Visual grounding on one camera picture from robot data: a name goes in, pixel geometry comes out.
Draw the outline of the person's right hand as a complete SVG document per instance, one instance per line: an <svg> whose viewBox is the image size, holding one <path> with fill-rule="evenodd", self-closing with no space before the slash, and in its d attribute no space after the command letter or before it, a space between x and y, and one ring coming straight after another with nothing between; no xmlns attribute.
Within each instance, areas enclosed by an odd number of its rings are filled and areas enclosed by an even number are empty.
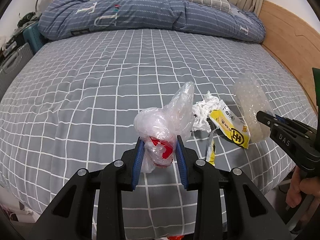
<svg viewBox="0 0 320 240"><path fill-rule="evenodd" d="M301 169L296 166L289 190L286 195L286 203L289 207L294 208L302 201L302 193L314 196L314 202L319 205L320 183L318 177L302 178Z"/></svg>

